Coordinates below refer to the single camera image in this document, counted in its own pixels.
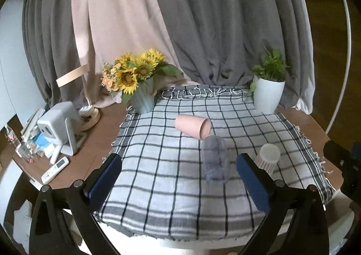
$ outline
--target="metal bolt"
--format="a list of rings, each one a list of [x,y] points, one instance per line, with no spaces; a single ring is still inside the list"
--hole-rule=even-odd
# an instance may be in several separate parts
[[[316,187],[315,185],[309,185],[309,188],[310,188],[310,190],[313,191],[313,192],[317,192],[317,191],[318,191],[318,189],[317,189],[317,187]]]
[[[285,186],[284,181],[282,181],[281,179],[275,180],[275,184],[276,184],[277,187],[280,187],[280,188]]]
[[[42,191],[42,192],[46,192],[46,191],[49,190],[49,189],[50,189],[50,186],[49,186],[49,185],[44,185],[44,186],[42,186],[41,191]]]
[[[83,181],[82,181],[81,179],[77,179],[77,180],[73,183],[73,185],[74,185],[75,188],[80,187],[82,184],[83,184]]]

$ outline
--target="gray curtain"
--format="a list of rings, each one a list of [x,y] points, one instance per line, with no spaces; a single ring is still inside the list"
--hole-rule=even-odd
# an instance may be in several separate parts
[[[191,80],[243,85],[267,49],[290,66],[281,105],[304,93],[311,58],[301,0],[158,0],[177,58]]]
[[[86,104],[80,78],[59,88],[56,79],[80,66],[71,0],[25,0],[23,39],[31,72],[49,107],[72,101]]]

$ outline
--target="white projector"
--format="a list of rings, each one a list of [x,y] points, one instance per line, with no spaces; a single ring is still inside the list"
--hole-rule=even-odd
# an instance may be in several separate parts
[[[55,164],[60,152],[73,156],[86,138],[86,134],[81,132],[82,119],[70,101],[54,105],[37,121],[37,125],[45,139],[55,145],[51,164]]]

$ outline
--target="wooden floor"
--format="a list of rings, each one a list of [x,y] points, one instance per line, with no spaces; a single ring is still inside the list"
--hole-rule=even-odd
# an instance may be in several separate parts
[[[349,80],[329,137],[350,150],[361,142],[361,14],[348,0],[352,27]],[[316,91],[312,116],[325,130],[341,91],[347,55],[342,0],[306,0],[314,45]]]

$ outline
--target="overturned pink cup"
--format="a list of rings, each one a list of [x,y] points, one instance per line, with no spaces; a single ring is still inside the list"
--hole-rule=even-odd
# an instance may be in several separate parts
[[[179,115],[176,117],[174,126],[182,133],[203,140],[209,135],[211,120],[200,116]]]

